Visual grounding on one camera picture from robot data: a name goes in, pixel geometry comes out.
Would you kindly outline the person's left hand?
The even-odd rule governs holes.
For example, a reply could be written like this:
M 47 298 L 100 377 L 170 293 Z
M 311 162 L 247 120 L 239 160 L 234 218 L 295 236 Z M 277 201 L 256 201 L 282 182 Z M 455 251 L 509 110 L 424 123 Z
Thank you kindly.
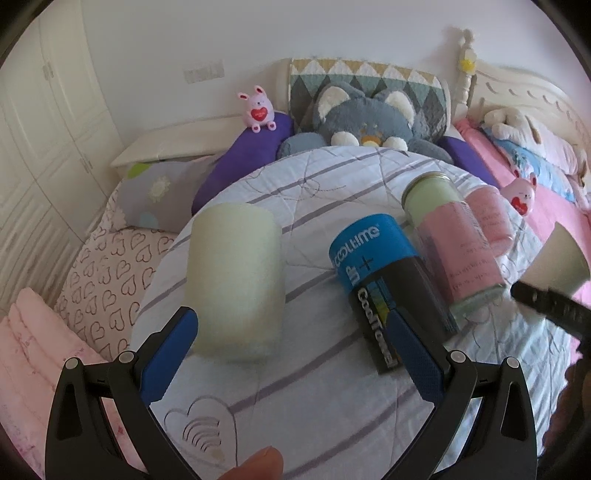
M 225 472 L 219 480 L 280 480 L 283 478 L 283 455 L 274 447 L 266 447 L 242 465 Z

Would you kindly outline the person's right hand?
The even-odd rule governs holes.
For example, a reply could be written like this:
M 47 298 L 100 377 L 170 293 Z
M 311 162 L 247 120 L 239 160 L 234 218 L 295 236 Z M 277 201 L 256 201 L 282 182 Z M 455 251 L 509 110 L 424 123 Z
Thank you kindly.
M 580 358 L 569 366 L 565 379 L 543 436 L 539 470 L 590 467 L 590 359 Z

